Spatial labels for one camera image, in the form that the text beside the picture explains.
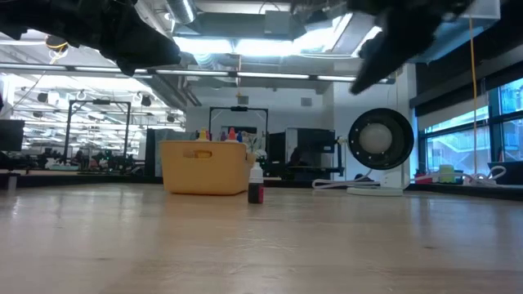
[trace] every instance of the desk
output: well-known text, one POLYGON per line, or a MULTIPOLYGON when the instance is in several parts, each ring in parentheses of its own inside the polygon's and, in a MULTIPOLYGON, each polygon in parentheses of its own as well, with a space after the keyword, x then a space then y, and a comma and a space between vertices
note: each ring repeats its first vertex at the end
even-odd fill
POLYGON ((110 184, 19 189, 0 206, 5 293, 523 290, 515 202, 269 188, 248 205, 110 184))

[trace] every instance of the yellow basket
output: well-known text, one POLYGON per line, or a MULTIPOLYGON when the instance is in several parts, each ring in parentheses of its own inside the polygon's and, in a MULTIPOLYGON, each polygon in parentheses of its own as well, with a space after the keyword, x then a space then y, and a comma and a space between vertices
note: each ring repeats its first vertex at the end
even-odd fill
POLYGON ((161 141, 163 187, 176 194, 234 195, 248 188, 250 161, 236 142, 161 141))

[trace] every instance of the ceiling light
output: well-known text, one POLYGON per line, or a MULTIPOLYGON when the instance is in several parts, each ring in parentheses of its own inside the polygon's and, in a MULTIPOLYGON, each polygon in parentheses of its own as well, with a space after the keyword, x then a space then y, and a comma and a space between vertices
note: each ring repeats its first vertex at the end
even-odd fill
POLYGON ((288 79, 308 79, 308 74, 294 73, 242 73, 238 72, 239 78, 288 78, 288 79))
MULTIPOLYGON (((115 78, 129 78, 129 76, 126 76, 123 73, 117 73, 114 75, 115 78)), ((153 78, 150 74, 134 74, 132 78, 153 78)))
POLYGON ((36 97, 36 99, 38 100, 38 102, 47 102, 47 98, 49 97, 49 95, 47 93, 38 93, 38 96, 36 97))
POLYGON ((344 77, 344 76, 318 76, 319 81, 330 81, 330 82, 354 82, 356 77, 344 77))
POLYGON ((27 69, 27 70, 52 70, 65 71, 67 68, 61 65, 24 65, 24 64, 9 64, 0 63, 2 69, 27 69))
POLYGON ((213 71, 213 70, 184 70, 184 69, 158 69, 157 74, 173 74, 173 75, 184 75, 184 76, 195 76, 195 77, 227 77, 229 73, 224 71, 213 71))
POLYGON ((334 31, 330 35, 329 40, 325 43, 324 51, 332 51, 334 49, 343 32, 345 32, 346 27, 349 25, 351 18, 352 13, 347 13, 340 20, 333 20, 334 31))
POLYGON ((352 52, 351 56, 352 57, 358 57, 358 54, 360 53, 360 50, 361 50, 361 47, 363 46, 363 44, 365 44, 365 42, 367 42, 368 40, 373 39, 374 37, 376 37, 376 35, 378 33, 380 33, 381 31, 382 31, 382 28, 380 28, 378 26, 372 27, 370 29, 370 31, 365 35, 363 40, 361 40, 361 42, 358 45, 358 47, 354 50, 354 52, 352 52))
POLYGON ((76 70, 87 71, 94 73, 114 73, 121 74, 122 71, 119 68, 103 68, 103 67, 88 67, 88 66, 75 66, 76 70))
POLYGON ((167 115, 167 121, 170 123, 174 123, 174 114, 168 114, 167 115))
POLYGON ((142 95, 140 104, 142 106, 149 107, 151 105, 150 96, 149 95, 142 95))
POLYGON ((291 41, 266 39, 242 39, 235 48, 235 53, 243 56, 290 56, 299 53, 291 41))
POLYGON ((181 38, 174 37, 180 51, 192 54, 232 53, 229 40, 220 38, 181 38))

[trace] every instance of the bottle with red liquid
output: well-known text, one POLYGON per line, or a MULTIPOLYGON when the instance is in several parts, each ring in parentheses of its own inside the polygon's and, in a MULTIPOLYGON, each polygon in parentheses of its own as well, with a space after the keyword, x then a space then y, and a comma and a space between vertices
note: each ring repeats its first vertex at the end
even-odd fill
POLYGON ((263 203, 263 193, 263 170, 260 163, 254 163, 253 168, 251 168, 251 176, 248 178, 248 202, 263 203))

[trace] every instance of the bin handle cutout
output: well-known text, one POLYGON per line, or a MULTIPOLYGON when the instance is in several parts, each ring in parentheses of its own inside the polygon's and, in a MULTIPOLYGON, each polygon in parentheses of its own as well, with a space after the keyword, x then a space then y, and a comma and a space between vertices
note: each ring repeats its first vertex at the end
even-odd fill
POLYGON ((208 150, 186 150, 183 153, 184 158, 206 159, 212 157, 212 152, 208 150))

